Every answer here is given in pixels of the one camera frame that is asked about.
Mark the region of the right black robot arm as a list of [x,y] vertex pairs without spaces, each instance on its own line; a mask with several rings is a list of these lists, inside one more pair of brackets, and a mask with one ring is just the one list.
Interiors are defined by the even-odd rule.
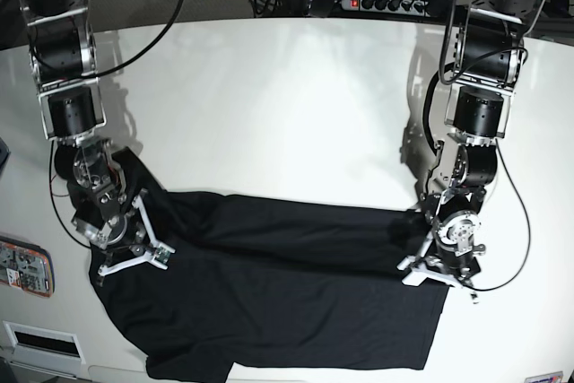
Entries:
[[90,0],[19,0],[30,69],[51,142],[50,166],[65,181],[75,230],[105,256],[98,276],[150,264],[168,267],[175,250],[159,240],[145,207],[147,191],[129,183],[122,157],[98,131],[107,123],[100,92]]

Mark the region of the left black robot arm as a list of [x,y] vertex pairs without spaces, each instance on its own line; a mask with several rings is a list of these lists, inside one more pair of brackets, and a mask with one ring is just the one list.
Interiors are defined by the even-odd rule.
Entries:
[[546,0],[468,0],[447,16],[437,72],[422,104],[422,133],[432,152],[419,202],[429,230],[398,265],[405,285],[426,281],[479,290],[473,279],[486,248],[475,240],[487,187],[504,166],[500,140],[519,76],[528,59],[526,36]]

